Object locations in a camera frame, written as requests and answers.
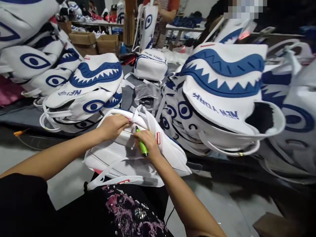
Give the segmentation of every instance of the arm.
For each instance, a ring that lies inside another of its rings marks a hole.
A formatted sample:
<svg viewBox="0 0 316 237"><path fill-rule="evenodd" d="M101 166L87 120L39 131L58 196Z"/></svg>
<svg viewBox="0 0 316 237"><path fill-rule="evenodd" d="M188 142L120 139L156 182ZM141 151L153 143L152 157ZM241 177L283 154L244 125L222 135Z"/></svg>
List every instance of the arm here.
<svg viewBox="0 0 316 237"><path fill-rule="evenodd" d="M126 126L129 126L129 121L124 116L109 116L97 129L31 156L4 172L0 178L20 173L42 177L47 181L82 153L103 141L117 137Z"/></svg>
<svg viewBox="0 0 316 237"><path fill-rule="evenodd" d="M167 11L162 9L159 1L155 1L154 5L158 6L158 13L167 23L171 23L177 15L177 10Z"/></svg>
<svg viewBox="0 0 316 237"><path fill-rule="evenodd" d="M152 161L167 188L172 203L184 224L187 237L198 237L200 235L226 237L197 196L160 154L157 141L151 132L145 130L135 133L134 136L145 143L148 158Z"/></svg>

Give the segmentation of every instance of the table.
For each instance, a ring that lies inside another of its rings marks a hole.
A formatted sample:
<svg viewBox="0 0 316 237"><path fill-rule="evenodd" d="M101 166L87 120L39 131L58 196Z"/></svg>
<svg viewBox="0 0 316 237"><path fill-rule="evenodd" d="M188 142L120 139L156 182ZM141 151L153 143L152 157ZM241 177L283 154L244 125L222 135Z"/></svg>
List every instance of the table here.
<svg viewBox="0 0 316 237"><path fill-rule="evenodd" d="M194 29L192 29L192 28L185 28L185 27L176 27L176 26L167 24L166 25L166 30L171 30L171 33L170 33L171 38L168 40L168 44L171 43L173 32L175 30L179 31L179 33L177 35L177 38L175 39L175 42L174 42L175 45L178 45L180 37L181 37L183 32L201 32L202 33L204 31L204 28L194 28Z"/></svg>
<svg viewBox="0 0 316 237"><path fill-rule="evenodd" d="M101 26L106 26L106 27L123 27L123 24L119 23L110 23L105 20L95 20L92 22L80 22L80 21L72 21L73 24L77 25L83 25L83 26L99 26L99 31L101 32Z"/></svg>

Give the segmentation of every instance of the cardboard box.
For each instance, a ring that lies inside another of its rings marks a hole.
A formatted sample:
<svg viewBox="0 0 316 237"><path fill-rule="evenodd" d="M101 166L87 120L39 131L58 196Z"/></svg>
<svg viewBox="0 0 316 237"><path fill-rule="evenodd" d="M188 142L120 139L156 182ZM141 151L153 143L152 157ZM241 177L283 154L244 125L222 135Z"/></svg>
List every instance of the cardboard box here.
<svg viewBox="0 0 316 237"><path fill-rule="evenodd" d="M71 32L69 38L82 57L86 55L98 55L94 33Z"/></svg>
<svg viewBox="0 0 316 237"><path fill-rule="evenodd" d="M97 41L99 54L114 53L119 55L119 36L118 35L101 35Z"/></svg>
<svg viewBox="0 0 316 237"><path fill-rule="evenodd" d="M71 33L71 21L57 22L57 24L67 35Z"/></svg>
<svg viewBox="0 0 316 237"><path fill-rule="evenodd" d="M269 212L252 226L262 237L303 237L306 232L299 223Z"/></svg>

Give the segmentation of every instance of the person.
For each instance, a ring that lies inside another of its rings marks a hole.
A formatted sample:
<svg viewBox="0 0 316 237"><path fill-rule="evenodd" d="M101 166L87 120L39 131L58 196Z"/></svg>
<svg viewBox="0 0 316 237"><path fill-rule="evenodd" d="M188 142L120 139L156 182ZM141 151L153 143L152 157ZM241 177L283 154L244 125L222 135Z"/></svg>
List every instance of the person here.
<svg viewBox="0 0 316 237"><path fill-rule="evenodd" d="M94 14L98 14L98 9L94 5L93 1L89 1L89 12L94 13Z"/></svg>
<svg viewBox="0 0 316 237"><path fill-rule="evenodd" d="M158 6L158 16L153 36L153 48L163 48L166 41L166 25L171 23L179 10L180 0L156 0L154 5Z"/></svg>
<svg viewBox="0 0 316 237"><path fill-rule="evenodd" d="M172 236L140 186L106 185L87 191L56 211L47 181L86 150L115 139L130 126L122 115L106 117L93 131L65 141L22 161L0 175L1 236L26 234L103 234L105 236ZM162 178L188 237L226 236L193 191L161 155L150 131L134 133Z"/></svg>

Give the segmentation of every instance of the orange object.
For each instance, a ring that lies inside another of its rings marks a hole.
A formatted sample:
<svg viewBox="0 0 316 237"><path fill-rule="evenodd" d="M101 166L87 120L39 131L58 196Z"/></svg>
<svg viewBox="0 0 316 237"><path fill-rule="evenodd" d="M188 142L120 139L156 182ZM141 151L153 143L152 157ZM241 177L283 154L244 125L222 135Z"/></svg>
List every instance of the orange object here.
<svg viewBox="0 0 316 237"><path fill-rule="evenodd" d="M19 136L21 136L22 134L24 134L27 130L29 130L29 128L28 129L26 129L26 130L24 130L24 131L17 131L17 132L15 132L15 133L13 133L16 137L19 137Z"/></svg>

